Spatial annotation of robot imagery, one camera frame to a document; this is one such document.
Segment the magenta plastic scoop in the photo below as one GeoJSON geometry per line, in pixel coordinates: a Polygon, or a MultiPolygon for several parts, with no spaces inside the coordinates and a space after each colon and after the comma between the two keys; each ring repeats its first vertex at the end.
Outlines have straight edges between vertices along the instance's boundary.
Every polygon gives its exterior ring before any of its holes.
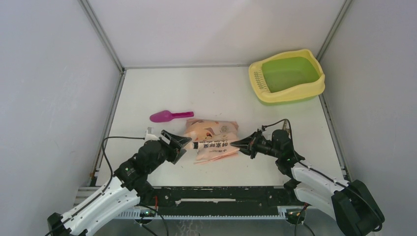
{"type": "Polygon", "coordinates": [[[164,110],[155,114],[152,114],[149,119],[152,122],[155,123],[161,123],[161,122],[169,122],[173,119],[178,118],[191,118],[194,117],[194,112],[183,112],[183,113],[172,113],[168,110],[164,110]]]}

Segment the pink cat litter bag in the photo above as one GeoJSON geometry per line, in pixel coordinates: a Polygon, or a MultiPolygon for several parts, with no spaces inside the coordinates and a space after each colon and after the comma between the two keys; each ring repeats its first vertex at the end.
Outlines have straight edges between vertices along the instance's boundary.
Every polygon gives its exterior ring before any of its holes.
{"type": "Polygon", "coordinates": [[[191,118],[186,121],[185,137],[192,141],[186,150],[196,150],[195,164],[206,164],[236,156],[239,149],[231,146],[238,140],[238,124],[235,121],[216,121],[191,118]]]}

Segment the black sealing clip strip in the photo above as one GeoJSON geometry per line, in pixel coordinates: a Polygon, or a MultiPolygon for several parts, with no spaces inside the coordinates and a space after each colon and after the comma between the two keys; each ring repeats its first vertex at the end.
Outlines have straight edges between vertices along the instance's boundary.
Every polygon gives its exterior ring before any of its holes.
{"type": "Polygon", "coordinates": [[[291,128],[290,128],[290,123],[289,123],[288,119],[284,119],[282,129],[285,130],[287,133],[290,133],[291,128]]]}

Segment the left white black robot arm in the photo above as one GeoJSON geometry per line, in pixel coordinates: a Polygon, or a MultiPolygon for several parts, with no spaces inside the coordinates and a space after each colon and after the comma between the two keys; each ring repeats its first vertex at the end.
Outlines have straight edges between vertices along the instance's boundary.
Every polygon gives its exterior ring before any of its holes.
{"type": "Polygon", "coordinates": [[[49,236],[91,236],[123,211],[148,205],[155,197],[148,176],[164,162],[176,164],[186,153],[190,137],[165,130],[158,137],[149,128],[144,144],[132,157],[111,170],[110,178],[73,209],[53,213],[48,219],[49,236]]]}

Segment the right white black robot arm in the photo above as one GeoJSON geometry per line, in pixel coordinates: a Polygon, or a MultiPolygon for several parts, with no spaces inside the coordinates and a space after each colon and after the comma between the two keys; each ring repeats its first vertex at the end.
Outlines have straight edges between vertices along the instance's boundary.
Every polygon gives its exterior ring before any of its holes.
{"type": "Polygon", "coordinates": [[[286,202],[300,201],[333,218],[346,236],[366,236],[382,229],[385,217],[367,186],[360,180],[352,182],[329,177],[314,168],[294,148],[291,135],[274,130],[270,140],[262,130],[230,143],[252,159],[258,153],[275,157],[278,170],[294,183],[284,191],[286,202]]]}

